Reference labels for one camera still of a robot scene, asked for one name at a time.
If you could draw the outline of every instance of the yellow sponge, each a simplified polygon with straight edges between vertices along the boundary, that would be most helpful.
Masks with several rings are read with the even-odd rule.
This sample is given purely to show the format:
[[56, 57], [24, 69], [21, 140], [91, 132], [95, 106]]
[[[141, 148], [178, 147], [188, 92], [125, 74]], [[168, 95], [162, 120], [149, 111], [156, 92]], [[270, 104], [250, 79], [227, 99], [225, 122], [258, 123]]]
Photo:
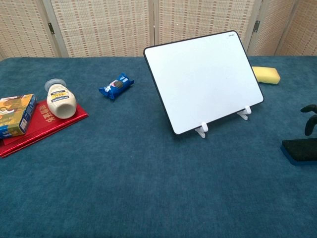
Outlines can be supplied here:
[[258, 82], [278, 84], [281, 77], [276, 68], [252, 66]]

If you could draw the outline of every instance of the red cover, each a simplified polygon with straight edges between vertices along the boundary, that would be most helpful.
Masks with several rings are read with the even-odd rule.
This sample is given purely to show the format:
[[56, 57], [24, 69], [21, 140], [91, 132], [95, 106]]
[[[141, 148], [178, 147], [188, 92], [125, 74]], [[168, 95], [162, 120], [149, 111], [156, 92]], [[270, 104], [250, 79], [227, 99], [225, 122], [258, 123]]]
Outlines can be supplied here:
[[4, 158], [86, 117], [88, 113], [78, 104], [75, 115], [59, 119], [49, 111], [46, 101], [38, 102], [25, 135], [0, 140], [0, 156]]

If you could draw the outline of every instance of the mayonnaise bottle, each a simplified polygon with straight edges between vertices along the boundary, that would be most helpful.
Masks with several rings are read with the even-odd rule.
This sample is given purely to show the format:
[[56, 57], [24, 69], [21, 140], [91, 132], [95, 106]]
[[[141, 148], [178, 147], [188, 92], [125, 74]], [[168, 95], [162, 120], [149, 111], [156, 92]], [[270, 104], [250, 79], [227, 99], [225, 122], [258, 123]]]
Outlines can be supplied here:
[[64, 80], [53, 78], [45, 83], [48, 92], [48, 108], [56, 117], [66, 119], [72, 117], [77, 108], [76, 99], [67, 88]]

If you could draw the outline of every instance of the white bottle cap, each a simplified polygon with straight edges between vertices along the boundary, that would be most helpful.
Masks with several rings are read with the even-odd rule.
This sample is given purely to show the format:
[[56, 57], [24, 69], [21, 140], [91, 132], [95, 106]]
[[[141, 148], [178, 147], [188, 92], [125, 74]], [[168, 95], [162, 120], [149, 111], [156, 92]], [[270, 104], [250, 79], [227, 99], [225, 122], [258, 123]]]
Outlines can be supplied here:
[[61, 84], [63, 85], [64, 87], [66, 87], [66, 83], [64, 80], [60, 79], [60, 78], [53, 78], [53, 79], [50, 79], [49, 81], [47, 81], [44, 85], [44, 88], [45, 90], [48, 92], [50, 87], [53, 85], [53, 84]]

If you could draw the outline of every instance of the blue snack wrapper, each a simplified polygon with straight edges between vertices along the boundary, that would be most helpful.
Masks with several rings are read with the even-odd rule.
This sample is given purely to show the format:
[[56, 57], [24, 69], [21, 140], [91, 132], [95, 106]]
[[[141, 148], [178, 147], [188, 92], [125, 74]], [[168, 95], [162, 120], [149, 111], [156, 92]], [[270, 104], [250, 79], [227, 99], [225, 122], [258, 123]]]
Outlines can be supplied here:
[[122, 73], [115, 81], [104, 88], [99, 88], [102, 95], [114, 100], [119, 94], [130, 87], [134, 80], [130, 80], [127, 75]]

